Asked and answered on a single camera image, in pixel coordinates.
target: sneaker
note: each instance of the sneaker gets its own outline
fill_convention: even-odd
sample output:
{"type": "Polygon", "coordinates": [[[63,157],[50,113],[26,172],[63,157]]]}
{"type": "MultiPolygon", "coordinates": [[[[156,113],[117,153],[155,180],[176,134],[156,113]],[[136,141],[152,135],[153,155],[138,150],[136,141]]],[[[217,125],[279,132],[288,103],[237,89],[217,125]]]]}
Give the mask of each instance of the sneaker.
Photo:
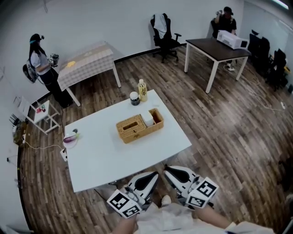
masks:
{"type": "Polygon", "coordinates": [[[169,195],[165,195],[163,198],[162,198],[162,207],[164,206],[167,206],[169,204],[171,204],[171,198],[169,195]]]}
{"type": "Polygon", "coordinates": [[[227,65],[224,66],[224,68],[230,72],[235,71],[235,69],[232,67],[232,65],[228,64],[228,63],[227,63],[227,65]]]}

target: ceiling light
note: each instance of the ceiling light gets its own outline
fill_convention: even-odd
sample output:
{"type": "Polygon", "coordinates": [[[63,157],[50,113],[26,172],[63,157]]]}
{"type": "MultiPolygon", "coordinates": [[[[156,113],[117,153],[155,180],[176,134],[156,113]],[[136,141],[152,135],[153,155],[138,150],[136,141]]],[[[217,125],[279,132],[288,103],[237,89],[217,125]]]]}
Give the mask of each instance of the ceiling light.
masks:
{"type": "Polygon", "coordinates": [[[282,7],[286,8],[287,10],[289,10],[289,7],[285,3],[281,2],[280,0],[273,0],[273,1],[281,5],[282,7]]]}

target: backpack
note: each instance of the backpack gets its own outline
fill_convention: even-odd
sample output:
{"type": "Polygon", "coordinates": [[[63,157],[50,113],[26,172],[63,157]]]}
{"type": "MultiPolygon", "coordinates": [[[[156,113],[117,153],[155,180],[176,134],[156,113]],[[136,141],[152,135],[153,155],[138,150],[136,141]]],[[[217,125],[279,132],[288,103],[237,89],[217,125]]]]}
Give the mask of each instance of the backpack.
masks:
{"type": "Polygon", "coordinates": [[[35,70],[35,68],[31,65],[31,63],[29,62],[29,59],[27,60],[27,63],[22,67],[23,73],[25,74],[25,76],[32,82],[35,83],[37,78],[38,78],[38,74],[35,70]]]}

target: dark wooden desk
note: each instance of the dark wooden desk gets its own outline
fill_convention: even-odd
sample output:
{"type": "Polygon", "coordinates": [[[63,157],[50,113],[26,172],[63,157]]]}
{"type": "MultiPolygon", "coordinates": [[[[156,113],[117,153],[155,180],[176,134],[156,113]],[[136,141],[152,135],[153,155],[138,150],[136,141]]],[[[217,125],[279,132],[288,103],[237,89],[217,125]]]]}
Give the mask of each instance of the dark wooden desk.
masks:
{"type": "Polygon", "coordinates": [[[211,90],[219,63],[235,59],[244,59],[241,69],[236,78],[236,80],[239,80],[246,65],[248,56],[251,55],[249,51],[244,49],[233,50],[230,47],[218,42],[214,38],[192,39],[186,40],[186,42],[187,46],[184,72],[188,71],[190,47],[193,47],[194,49],[214,61],[214,66],[212,68],[212,74],[206,88],[206,93],[209,93],[211,90]]]}

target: pink object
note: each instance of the pink object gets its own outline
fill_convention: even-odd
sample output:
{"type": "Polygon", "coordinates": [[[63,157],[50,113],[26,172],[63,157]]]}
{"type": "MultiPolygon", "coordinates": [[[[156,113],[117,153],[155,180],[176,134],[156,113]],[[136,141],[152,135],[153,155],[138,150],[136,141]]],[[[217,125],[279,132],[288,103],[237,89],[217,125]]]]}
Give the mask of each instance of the pink object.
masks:
{"type": "Polygon", "coordinates": [[[63,142],[64,143],[73,142],[73,141],[77,140],[78,136],[79,136],[79,134],[76,134],[76,135],[71,136],[71,137],[66,137],[66,138],[63,139],[63,142]]]}

